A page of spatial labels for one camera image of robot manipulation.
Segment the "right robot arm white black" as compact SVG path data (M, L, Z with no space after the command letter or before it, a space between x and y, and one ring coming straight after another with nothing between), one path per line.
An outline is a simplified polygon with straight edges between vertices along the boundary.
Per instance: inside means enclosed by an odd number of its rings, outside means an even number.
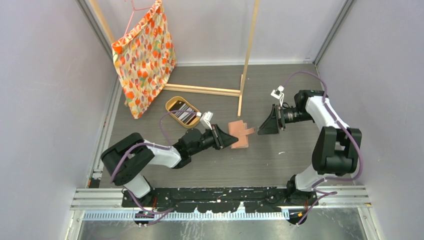
M288 124L312 121L319 135L311 155L311 165L293 175L286 184L285 198L291 205L299 205L311 198L314 188L328 179L336 179L356 172L360 166L358 149L362 132L351 128L334 112L328 95L323 90L300 90L294 96L294 106L284 103L284 88L271 92L279 104L259 127L258 135L276 135Z

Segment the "brown leather card holder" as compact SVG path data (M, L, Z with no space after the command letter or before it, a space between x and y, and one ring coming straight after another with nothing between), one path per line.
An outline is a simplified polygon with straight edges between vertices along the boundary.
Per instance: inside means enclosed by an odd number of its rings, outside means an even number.
M256 132L256 129L254 127L248 128L247 123L243 120L229 122L228 130L230 135L238 138L238 141L230 146L231 149L248 148L248 136Z

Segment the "orange oval tray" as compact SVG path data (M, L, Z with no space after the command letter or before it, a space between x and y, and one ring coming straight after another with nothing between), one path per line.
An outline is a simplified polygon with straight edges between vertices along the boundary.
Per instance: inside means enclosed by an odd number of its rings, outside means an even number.
M200 122L198 110L181 96L174 96L168 100L165 109L186 129L194 128Z

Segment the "stack of credit cards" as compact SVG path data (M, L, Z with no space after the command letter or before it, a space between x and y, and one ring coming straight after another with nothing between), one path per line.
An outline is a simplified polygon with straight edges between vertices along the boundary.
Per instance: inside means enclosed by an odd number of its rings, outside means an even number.
M181 100L176 101L169 110L185 125L191 124L197 117L196 111Z

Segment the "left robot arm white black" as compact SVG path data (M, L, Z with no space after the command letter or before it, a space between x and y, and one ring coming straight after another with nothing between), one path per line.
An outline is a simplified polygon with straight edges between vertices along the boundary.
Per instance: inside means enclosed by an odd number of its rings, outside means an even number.
M153 188L141 174L147 165L181 169L192 161L193 155L209 148L221 150L238 140L217 124L204 132L188 129L170 146L150 142L135 132L106 149L100 159L110 174L111 182L132 192L135 202L141 207L148 207L154 197Z

